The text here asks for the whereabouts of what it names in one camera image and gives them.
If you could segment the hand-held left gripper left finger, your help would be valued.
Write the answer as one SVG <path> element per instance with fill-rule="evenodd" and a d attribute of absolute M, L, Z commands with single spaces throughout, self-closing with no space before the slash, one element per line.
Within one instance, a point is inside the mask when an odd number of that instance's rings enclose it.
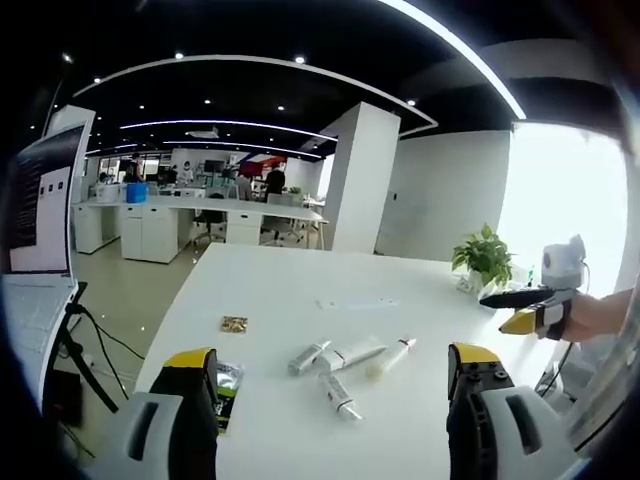
<path fill-rule="evenodd" d="M 214 479 L 217 354 L 200 348 L 173 355 L 148 392 L 116 413 L 97 458 L 99 479 Z"/>

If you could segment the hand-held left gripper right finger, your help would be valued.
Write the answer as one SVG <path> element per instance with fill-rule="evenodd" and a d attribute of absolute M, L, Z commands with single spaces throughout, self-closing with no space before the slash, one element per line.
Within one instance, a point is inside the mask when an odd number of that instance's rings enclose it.
<path fill-rule="evenodd" d="M 448 349 L 446 421 L 452 479 L 573 479 L 583 460 L 560 416 L 532 388 L 516 386 L 491 351 Z"/>

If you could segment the person's right hand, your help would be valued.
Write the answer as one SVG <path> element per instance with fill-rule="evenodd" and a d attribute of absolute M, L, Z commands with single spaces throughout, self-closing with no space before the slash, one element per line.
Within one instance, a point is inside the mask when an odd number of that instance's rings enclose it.
<path fill-rule="evenodd" d="M 599 335 L 617 334 L 625 323 L 631 294 L 629 289 L 600 299 L 577 295 L 572 300 L 563 339 L 582 342 Z"/>

